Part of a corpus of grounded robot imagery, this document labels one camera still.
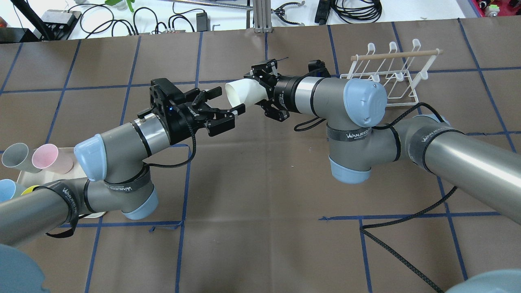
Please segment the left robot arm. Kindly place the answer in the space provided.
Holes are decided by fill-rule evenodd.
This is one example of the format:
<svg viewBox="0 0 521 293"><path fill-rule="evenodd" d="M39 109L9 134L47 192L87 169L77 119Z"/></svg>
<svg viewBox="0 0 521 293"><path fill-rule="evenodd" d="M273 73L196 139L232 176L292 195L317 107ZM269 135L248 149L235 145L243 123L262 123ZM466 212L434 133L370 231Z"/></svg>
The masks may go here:
<svg viewBox="0 0 521 293"><path fill-rule="evenodd" d="M84 178L59 179L38 185L27 195L1 203L2 293L48 293L39 265L18 249L41 235L71 237L82 215L119 210L137 220L158 206L145 159L206 128L216 136L235 127L245 113L243 102L230 109L207 102L221 87L180 91L166 78L153 79L149 108L132 122L77 144L73 153Z"/></svg>

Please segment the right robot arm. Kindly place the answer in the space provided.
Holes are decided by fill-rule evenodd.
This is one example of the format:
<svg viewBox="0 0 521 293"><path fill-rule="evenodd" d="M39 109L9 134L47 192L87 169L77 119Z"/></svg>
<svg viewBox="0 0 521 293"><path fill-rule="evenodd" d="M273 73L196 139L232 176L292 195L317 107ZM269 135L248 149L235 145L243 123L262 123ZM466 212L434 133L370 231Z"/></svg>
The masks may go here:
<svg viewBox="0 0 521 293"><path fill-rule="evenodd" d="M484 143L453 128L426 103L417 103L389 124L381 121L387 107L384 86L372 79L330 76L324 63L311 61L303 76L284 76L272 59L253 65L242 80L226 86L232 105L259 105L271 119L290 112L325 121L329 161L334 178L346 184L367 180L379 164L410 159L453 188L420 212L402 219L363 225L360 232L390 252L438 293L442 289L396 250L370 233L370 228L400 224L440 206L461 189L501 215L520 223L520 155Z"/></svg>

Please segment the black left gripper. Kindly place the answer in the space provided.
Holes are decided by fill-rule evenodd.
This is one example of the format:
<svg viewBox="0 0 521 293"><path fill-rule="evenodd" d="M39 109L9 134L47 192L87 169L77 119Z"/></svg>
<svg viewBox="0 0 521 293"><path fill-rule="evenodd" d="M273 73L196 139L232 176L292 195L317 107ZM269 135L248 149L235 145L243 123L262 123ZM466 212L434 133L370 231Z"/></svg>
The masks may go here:
<svg viewBox="0 0 521 293"><path fill-rule="evenodd" d="M199 106L223 94L222 87L210 90L193 88L186 93L179 90L166 78L151 80L149 108L138 112L138 118L155 114L164 126L171 145L179 143L205 127L208 116L197 112ZM236 118L245 113L246 105L239 104L231 109L210 108L206 110L212 119L207 119L206 129L210 137L220 135L236 126Z"/></svg>

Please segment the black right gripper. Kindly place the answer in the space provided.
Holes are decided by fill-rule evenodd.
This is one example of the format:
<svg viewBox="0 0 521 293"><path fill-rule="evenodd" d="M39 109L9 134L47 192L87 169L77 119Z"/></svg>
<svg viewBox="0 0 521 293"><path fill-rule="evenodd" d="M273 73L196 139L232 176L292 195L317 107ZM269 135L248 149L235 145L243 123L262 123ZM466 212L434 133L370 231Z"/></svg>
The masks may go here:
<svg viewBox="0 0 521 293"><path fill-rule="evenodd" d="M289 118L289 112L298 113L296 89L304 77L279 74L276 59L252 65L251 70L243 77L257 81L264 88L270 88L267 93L269 100L255 103L264 110L266 117L283 122Z"/></svg>

